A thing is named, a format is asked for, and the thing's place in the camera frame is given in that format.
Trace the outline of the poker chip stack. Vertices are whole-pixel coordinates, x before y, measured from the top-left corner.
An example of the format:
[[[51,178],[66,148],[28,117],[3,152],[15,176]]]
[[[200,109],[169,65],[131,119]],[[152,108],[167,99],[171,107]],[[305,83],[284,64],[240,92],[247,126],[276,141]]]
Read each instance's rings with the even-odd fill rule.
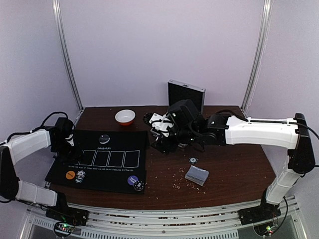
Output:
[[[196,157],[190,157],[189,158],[189,163],[196,164],[197,162],[198,162],[198,158],[196,158]]]

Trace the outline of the orange big blind button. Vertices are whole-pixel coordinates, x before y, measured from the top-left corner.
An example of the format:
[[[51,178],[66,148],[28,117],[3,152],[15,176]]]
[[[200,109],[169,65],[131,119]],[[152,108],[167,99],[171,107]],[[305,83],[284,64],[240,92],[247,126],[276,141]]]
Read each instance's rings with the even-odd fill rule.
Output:
[[[67,180],[72,180],[75,178],[75,175],[75,172],[71,170],[66,172],[65,177]]]

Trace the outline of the clear acrylic dealer button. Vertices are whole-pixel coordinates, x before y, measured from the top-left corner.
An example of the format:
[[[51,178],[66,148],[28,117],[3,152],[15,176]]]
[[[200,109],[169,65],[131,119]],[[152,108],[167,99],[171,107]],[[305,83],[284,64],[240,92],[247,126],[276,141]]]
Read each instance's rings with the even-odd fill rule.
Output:
[[[103,134],[99,137],[99,143],[100,144],[106,144],[110,141],[110,137],[107,134]]]

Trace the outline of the white blue chips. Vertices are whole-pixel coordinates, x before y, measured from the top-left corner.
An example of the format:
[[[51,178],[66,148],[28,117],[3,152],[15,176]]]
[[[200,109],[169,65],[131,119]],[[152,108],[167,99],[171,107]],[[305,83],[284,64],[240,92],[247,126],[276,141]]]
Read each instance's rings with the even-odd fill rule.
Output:
[[[85,171],[81,170],[81,171],[78,171],[77,174],[76,174],[76,177],[75,177],[75,182],[77,184],[80,184],[83,182],[84,178],[86,176],[86,173]]]

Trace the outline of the boxed deck of cards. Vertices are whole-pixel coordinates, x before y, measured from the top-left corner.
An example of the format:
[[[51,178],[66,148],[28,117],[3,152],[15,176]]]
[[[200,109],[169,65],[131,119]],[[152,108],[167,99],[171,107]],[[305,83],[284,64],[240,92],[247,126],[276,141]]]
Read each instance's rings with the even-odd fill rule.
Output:
[[[185,179],[203,186],[208,176],[209,172],[207,170],[191,165],[189,170],[185,174]]]

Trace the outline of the black poker chip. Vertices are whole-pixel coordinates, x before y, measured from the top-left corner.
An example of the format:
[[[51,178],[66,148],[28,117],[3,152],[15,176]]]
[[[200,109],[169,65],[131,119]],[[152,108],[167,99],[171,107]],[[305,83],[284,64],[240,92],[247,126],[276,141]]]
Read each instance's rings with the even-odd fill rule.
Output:
[[[145,184],[143,181],[136,181],[134,184],[133,184],[133,188],[137,191],[137,192],[141,192],[144,190],[145,188]]]

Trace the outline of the blue small blind button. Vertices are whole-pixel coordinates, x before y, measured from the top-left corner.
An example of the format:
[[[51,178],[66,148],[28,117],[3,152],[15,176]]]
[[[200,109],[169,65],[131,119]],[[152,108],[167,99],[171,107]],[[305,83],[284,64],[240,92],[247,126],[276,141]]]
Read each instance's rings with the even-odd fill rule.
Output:
[[[138,177],[135,175],[131,175],[128,177],[127,182],[129,185],[133,186],[137,181],[138,181]]]

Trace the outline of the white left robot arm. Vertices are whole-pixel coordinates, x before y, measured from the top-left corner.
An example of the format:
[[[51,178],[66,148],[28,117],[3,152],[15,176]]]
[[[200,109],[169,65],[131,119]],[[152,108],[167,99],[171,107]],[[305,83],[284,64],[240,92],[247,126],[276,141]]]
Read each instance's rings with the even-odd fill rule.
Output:
[[[52,207],[53,214],[61,221],[72,216],[69,207],[63,204],[61,193],[45,189],[18,178],[14,166],[33,153],[50,148],[59,162],[73,162],[81,157],[81,150],[70,142],[73,122],[67,117],[59,117],[54,126],[41,125],[28,131],[14,133],[0,144],[0,196],[2,203],[14,200]]]

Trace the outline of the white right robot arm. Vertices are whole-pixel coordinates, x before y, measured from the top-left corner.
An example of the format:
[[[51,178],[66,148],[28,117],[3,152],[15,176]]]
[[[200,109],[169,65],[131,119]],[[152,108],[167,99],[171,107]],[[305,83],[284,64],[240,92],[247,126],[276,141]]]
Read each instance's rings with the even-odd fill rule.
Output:
[[[253,119],[221,110],[208,118],[191,100],[181,100],[161,116],[147,113],[144,122],[158,136],[153,148],[163,154],[174,152],[179,144],[207,145],[259,144],[287,149],[288,164],[266,189],[264,202],[256,208],[259,219],[267,219],[297,180],[316,166],[310,132],[303,114],[287,119]]]

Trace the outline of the aluminium poker chip case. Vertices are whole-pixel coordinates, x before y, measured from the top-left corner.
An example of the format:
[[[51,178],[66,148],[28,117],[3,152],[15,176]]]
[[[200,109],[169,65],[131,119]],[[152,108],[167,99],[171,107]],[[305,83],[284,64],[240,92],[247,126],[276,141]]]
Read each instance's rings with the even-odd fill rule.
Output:
[[[176,80],[169,80],[166,117],[174,123],[165,137],[151,128],[156,138],[152,147],[163,154],[176,151],[180,144],[187,145],[195,141],[194,131],[198,130],[197,120],[203,121],[205,89]]]

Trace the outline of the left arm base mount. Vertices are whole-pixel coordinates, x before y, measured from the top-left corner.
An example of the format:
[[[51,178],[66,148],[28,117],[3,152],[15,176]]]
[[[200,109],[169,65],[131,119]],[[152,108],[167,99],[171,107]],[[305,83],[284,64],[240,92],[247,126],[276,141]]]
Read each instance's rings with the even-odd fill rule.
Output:
[[[62,209],[47,207],[45,215],[48,218],[67,223],[72,226],[86,226],[89,211],[69,207],[65,212],[63,212]]]

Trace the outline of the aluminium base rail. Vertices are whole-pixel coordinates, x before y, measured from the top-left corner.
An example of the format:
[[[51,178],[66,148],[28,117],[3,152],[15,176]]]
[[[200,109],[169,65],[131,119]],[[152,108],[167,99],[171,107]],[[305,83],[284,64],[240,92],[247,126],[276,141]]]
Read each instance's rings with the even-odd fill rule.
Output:
[[[124,210],[81,206],[89,212],[86,226],[78,226],[66,239],[307,239],[299,206],[287,197],[287,217],[270,237],[257,234],[257,226],[266,222],[280,225],[286,204],[280,204],[281,216],[243,225],[238,211],[257,206],[260,200],[217,207],[181,210]],[[54,233],[55,220],[39,207],[28,207],[18,239],[59,239]]]

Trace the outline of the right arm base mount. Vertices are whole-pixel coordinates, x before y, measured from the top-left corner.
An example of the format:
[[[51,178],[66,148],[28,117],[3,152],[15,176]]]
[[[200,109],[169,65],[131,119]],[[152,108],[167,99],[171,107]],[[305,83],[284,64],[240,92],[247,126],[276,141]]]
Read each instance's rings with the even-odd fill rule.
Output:
[[[259,205],[256,207],[240,209],[238,211],[241,225],[254,224],[261,221],[270,220],[273,216],[280,216],[281,211],[278,205]]]

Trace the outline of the aluminium frame post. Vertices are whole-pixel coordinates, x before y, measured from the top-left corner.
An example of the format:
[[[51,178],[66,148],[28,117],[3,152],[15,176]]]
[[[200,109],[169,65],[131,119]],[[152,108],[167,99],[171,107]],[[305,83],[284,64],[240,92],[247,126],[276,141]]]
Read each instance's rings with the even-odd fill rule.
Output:
[[[254,59],[252,63],[252,68],[251,68],[247,88],[246,88],[243,102],[241,105],[241,110],[244,114],[247,114],[249,111],[249,106],[252,102],[257,81],[259,78],[260,69],[261,69],[261,59],[263,56],[263,52],[265,50],[267,37],[268,37],[272,5],[273,5],[272,0],[264,0],[256,51],[255,51],[255,55],[254,55]]]
[[[63,57],[63,62],[64,62],[64,66],[66,69],[68,81],[70,83],[71,91],[72,91],[73,96],[75,98],[77,108],[79,111],[83,111],[84,107],[83,107],[82,101],[80,99],[80,94],[79,94],[78,87],[77,87],[77,84],[76,84],[76,81],[74,78],[71,60],[70,60],[70,56],[69,56],[69,52],[68,52],[68,48],[67,48],[67,42],[66,42],[66,37],[65,37],[65,32],[64,32],[60,1],[53,0],[52,6],[53,6],[53,14],[54,14],[55,22],[57,25],[59,41],[60,41],[60,46],[61,46],[61,50],[62,50],[62,57]]]

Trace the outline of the right aluminium frame post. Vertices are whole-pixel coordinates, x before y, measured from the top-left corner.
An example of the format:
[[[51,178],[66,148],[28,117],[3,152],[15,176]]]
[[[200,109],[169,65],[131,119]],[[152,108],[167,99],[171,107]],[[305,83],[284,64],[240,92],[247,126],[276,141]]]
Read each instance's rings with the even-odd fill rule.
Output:
[[[252,102],[257,81],[259,78],[260,69],[261,69],[261,59],[263,56],[263,52],[265,50],[267,37],[268,37],[272,5],[273,5],[272,0],[264,0],[256,51],[255,51],[255,55],[254,55],[254,59],[252,63],[252,68],[251,68],[247,88],[246,88],[243,102],[241,105],[241,110],[244,114],[247,114],[249,111],[249,106]]]

